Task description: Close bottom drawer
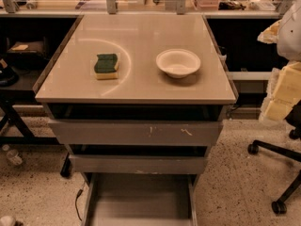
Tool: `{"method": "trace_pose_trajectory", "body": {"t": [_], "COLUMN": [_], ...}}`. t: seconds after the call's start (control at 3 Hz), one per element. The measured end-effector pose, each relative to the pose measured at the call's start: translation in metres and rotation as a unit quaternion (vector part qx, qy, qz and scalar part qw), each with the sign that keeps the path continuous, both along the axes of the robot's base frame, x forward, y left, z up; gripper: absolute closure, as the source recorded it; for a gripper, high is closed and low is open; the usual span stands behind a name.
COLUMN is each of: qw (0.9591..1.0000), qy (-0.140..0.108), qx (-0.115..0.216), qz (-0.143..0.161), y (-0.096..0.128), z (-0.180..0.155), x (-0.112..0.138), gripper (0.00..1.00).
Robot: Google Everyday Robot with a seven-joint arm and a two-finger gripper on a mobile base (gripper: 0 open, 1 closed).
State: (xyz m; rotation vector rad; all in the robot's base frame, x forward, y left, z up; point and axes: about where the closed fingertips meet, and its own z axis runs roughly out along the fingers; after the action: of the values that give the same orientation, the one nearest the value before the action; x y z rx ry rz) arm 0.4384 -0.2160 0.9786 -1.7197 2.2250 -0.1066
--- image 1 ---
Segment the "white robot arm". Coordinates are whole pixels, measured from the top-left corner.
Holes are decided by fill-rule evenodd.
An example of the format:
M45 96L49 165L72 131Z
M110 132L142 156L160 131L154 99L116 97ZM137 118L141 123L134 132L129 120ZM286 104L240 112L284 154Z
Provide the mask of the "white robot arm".
M260 121L272 124L284 120L301 101L301 0L294 0L281 20L258 36L258 41L277 45L277 53L289 62L271 71Z

